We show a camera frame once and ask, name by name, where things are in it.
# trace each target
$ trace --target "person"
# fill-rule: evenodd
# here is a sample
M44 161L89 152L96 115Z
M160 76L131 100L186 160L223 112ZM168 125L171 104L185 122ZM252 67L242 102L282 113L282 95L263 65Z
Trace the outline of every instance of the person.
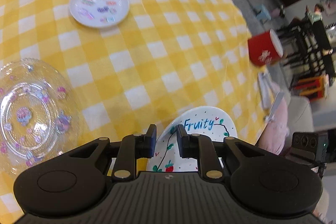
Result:
M296 25L299 25L303 21L310 20L310 22L313 24L319 20L322 20L322 12L324 11L324 8L321 4L317 3L314 7L314 12L309 10L308 5L306 6L306 16L303 19L300 19L298 17L294 17L291 23L288 25L288 27L295 27Z

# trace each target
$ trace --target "clear glass plate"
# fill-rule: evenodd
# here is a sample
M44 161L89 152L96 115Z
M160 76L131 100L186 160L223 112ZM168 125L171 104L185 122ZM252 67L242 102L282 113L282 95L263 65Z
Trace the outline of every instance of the clear glass plate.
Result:
M70 86L47 63L23 59L0 70L0 167L23 170L76 147L78 111Z

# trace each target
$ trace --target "white plate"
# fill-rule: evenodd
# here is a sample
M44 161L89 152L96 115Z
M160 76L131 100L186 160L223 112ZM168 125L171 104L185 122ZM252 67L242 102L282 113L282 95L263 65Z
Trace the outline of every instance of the white plate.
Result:
M70 0L70 13L79 23L93 28L117 25L129 11L128 0Z
M197 160L180 158L176 140L176 126L178 124L184 125L188 134L206 135L212 141L222 142L227 136L237 138L236 127L226 112L210 106L193 108L173 120L157 139L154 157L148 161L147 171L197 171Z

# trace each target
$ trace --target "red mug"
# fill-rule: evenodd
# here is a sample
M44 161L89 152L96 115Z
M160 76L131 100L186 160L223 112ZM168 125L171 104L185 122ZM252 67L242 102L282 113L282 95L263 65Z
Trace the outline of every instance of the red mug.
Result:
M250 38L248 47L250 60L258 67L279 61L284 55L280 39L273 29Z

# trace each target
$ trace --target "strawberry drawing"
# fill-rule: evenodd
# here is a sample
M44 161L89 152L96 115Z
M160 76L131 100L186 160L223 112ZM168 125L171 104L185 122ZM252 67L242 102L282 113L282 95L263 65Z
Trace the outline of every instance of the strawberry drawing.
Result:
M166 172L173 172L174 171L174 164L169 163L167 165L165 165L165 168L166 168Z

